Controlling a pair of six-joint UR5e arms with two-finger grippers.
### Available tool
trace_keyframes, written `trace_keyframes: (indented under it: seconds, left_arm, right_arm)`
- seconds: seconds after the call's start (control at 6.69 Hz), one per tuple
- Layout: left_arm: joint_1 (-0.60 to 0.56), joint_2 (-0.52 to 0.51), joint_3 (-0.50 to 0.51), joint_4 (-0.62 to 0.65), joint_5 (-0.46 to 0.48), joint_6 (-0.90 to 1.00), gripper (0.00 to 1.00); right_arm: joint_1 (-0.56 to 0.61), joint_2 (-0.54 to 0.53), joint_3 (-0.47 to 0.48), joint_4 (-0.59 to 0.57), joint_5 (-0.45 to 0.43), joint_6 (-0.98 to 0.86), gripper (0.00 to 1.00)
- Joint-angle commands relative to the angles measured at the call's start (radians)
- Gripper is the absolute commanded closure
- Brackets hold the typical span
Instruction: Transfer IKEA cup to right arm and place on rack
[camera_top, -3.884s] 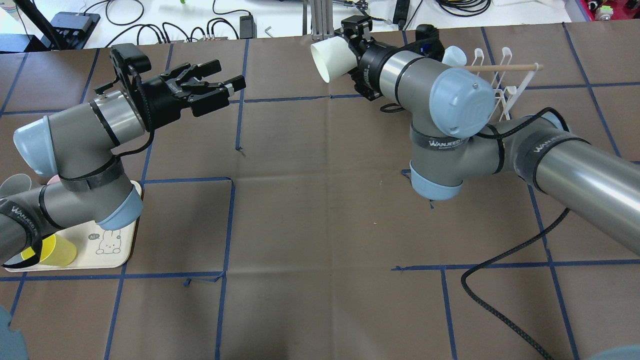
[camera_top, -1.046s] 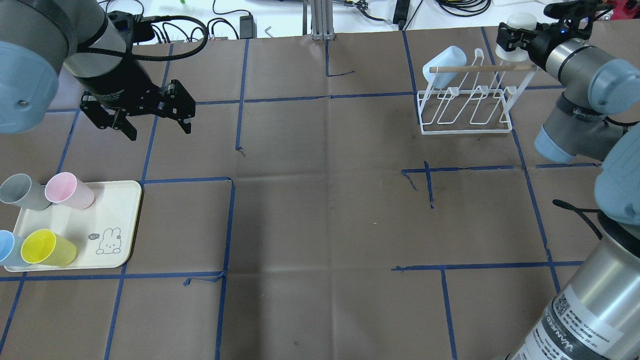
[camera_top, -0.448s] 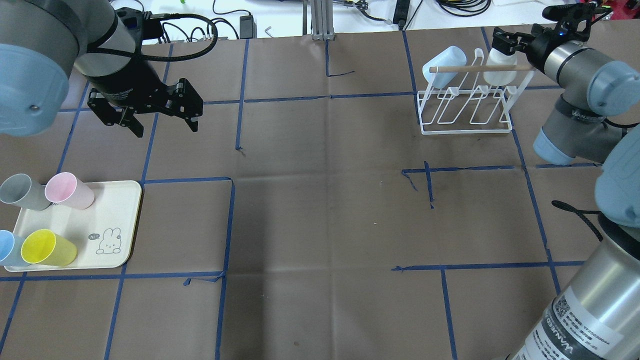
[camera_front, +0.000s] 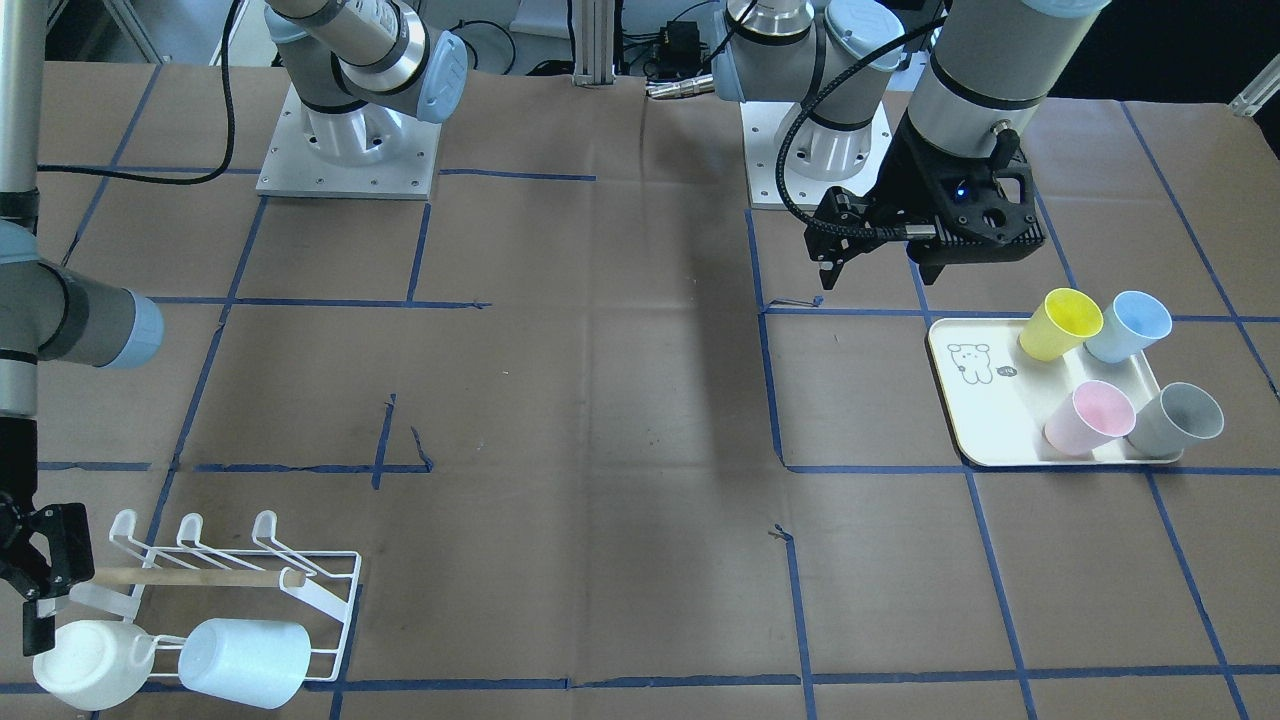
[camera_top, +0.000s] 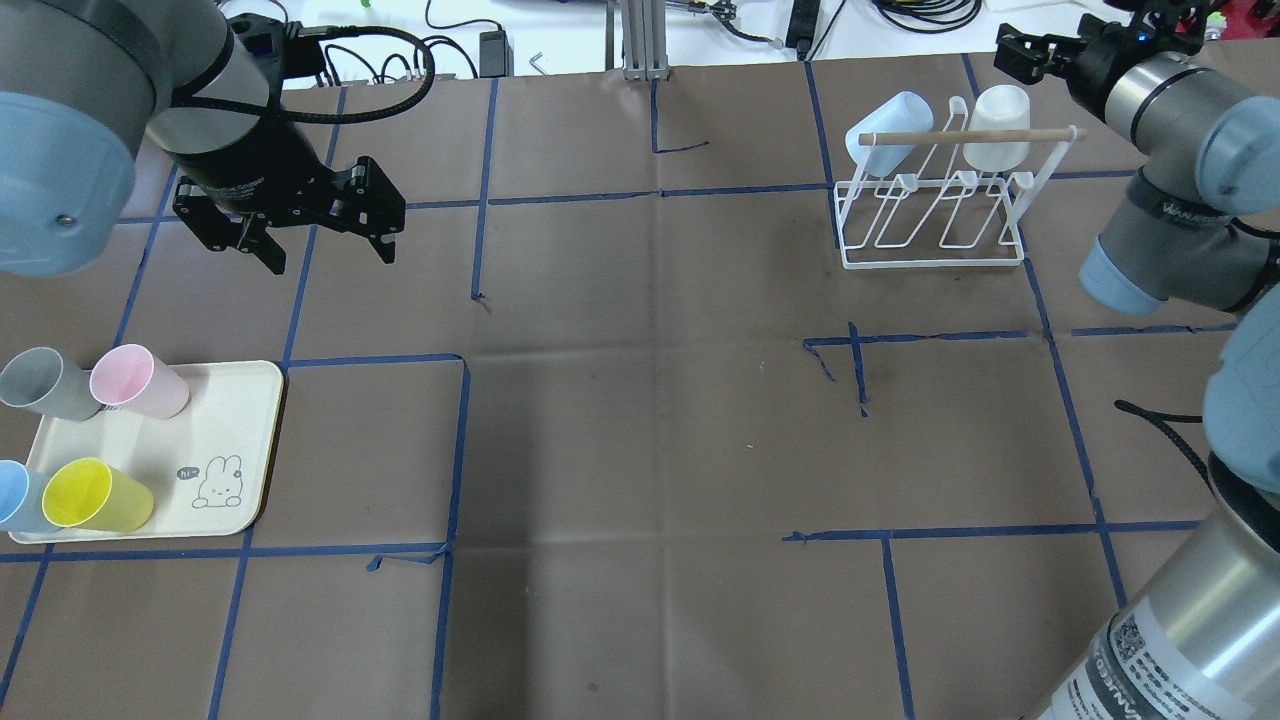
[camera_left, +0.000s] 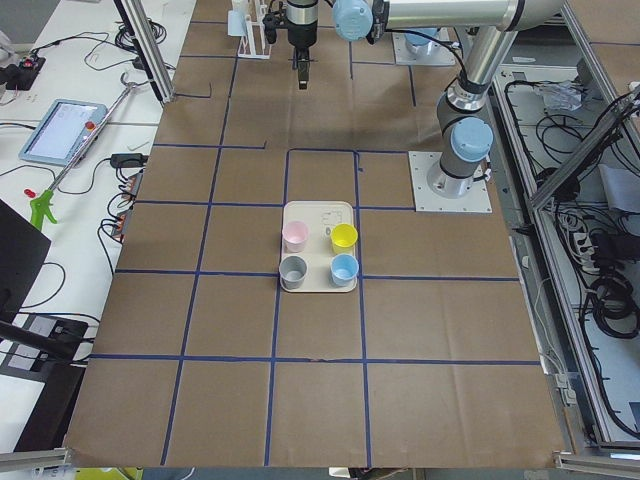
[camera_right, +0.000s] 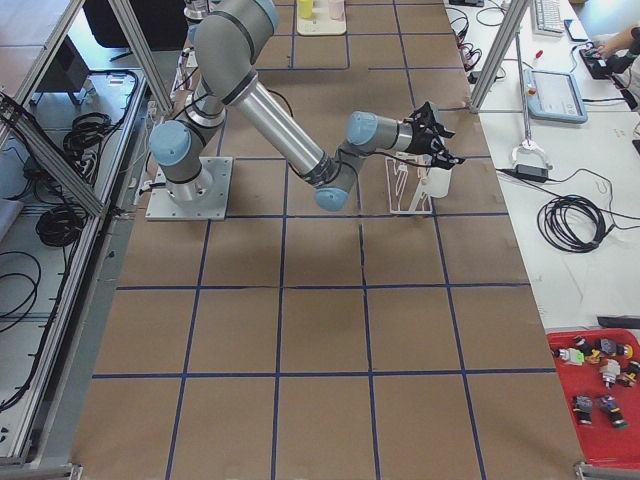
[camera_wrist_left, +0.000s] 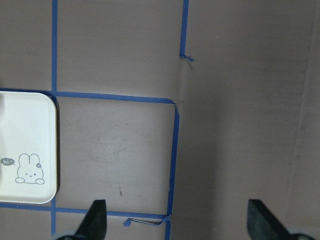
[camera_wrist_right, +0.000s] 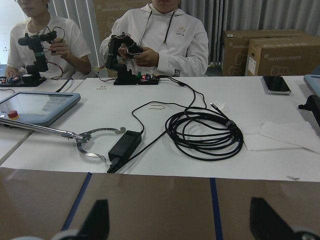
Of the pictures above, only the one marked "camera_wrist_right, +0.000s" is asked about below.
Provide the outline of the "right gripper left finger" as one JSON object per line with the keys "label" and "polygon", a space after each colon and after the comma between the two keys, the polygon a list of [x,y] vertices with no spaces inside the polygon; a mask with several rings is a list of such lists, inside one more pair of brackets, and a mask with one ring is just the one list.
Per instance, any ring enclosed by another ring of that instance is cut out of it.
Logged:
{"label": "right gripper left finger", "polygon": [[107,199],[97,200],[75,240],[107,240],[110,233],[109,204]]}

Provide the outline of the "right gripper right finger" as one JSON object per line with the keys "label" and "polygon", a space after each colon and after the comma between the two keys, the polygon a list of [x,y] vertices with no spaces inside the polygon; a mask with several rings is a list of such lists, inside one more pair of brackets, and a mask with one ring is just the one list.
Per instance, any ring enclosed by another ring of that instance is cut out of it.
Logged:
{"label": "right gripper right finger", "polygon": [[256,240],[299,240],[291,227],[260,197],[252,197],[249,227]]}

